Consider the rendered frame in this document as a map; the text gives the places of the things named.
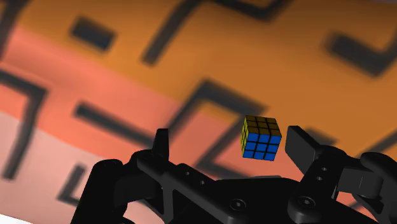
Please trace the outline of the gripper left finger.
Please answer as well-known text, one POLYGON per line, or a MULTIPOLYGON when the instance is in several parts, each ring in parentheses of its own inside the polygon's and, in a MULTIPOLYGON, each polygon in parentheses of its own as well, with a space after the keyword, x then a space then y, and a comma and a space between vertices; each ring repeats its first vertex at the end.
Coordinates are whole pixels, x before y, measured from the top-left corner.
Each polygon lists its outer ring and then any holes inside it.
POLYGON ((134 224, 124 213, 128 203, 138 200, 164 224, 239 224, 233 201, 217 181, 169 161, 167 129, 158 129, 152 149, 135 152, 126 164, 97 162, 71 224, 134 224))

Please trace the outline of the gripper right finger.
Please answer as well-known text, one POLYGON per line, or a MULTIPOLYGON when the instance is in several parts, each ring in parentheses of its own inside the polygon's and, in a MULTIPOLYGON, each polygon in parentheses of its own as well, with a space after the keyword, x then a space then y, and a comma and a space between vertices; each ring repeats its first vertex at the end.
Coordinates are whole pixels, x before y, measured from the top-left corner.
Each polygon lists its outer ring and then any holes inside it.
POLYGON ((303 173, 288 201, 296 224, 397 224, 397 161, 379 152, 352 158, 288 127, 285 152, 303 173))

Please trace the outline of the colourful puzzle cube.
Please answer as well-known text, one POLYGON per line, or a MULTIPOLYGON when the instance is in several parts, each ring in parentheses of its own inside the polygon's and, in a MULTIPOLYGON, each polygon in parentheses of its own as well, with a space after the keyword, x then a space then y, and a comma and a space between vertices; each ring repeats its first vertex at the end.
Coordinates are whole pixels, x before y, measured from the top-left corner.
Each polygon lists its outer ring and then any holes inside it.
POLYGON ((281 139, 275 118, 246 115, 240 138, 242 157, 274 161, 281 139))

